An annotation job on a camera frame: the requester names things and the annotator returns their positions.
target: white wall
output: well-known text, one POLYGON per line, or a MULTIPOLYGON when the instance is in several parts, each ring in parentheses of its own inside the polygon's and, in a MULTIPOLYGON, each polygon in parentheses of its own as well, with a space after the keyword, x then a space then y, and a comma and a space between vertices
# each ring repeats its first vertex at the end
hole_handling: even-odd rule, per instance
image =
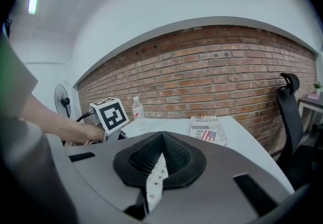
POLYGON ((62 84, 71 100, 71 118, 80 116, 80 104, 70 85, 73 40, 57 33, 23 24, 11 25, 9 42, 20 60, 38 80, 32 94, 46 107, 57 112, 54 91, 62 84))
POLYGON ((317 52, 322 38, 314 13, 307 0, 104 0, 77 35, 72 83, 135 44, 202 25, 258 27, 317 52))

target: wall fan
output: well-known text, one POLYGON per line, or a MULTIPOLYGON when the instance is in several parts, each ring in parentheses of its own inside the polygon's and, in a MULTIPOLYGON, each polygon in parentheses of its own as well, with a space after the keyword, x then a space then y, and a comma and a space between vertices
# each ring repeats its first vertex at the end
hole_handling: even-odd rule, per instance
POLYGON ((71 114, 70 99, 63 85, 61 84, 57 85, 55 89, 54 100, 55 100, 55 107, 57 112, 60 115, 70 118, 70 114, 71 114))

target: green plant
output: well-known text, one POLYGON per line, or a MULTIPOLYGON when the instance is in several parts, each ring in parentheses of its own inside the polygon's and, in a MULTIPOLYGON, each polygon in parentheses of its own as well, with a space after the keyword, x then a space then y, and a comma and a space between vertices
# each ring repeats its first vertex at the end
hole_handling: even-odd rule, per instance
POLYGON ((321 89, 323 87, 319 81, 317 83, 314 83, 313 86, 315 89, 321 89))

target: black office chair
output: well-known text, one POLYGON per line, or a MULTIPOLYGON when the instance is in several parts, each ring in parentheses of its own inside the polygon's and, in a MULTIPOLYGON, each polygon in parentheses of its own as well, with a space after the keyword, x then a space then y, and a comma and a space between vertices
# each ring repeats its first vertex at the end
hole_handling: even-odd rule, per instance
POLYGON ((281 76, 287 85, 277 89, 276 98, 286 131, 286 144, 277 164, 296 190, 311 181, 316 149, 305 145, 298 147, 303 136, 302 119, 294 96, 299 80, 292 73, 281 73, 281 76))

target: newspaper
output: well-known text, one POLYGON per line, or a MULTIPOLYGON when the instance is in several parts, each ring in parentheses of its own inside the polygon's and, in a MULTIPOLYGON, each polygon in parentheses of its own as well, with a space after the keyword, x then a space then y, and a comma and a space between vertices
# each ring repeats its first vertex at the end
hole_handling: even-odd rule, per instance
POLYGON ((191 117, 189 136, 222 146, 228 145, 227 135, 216 116, 191 117))

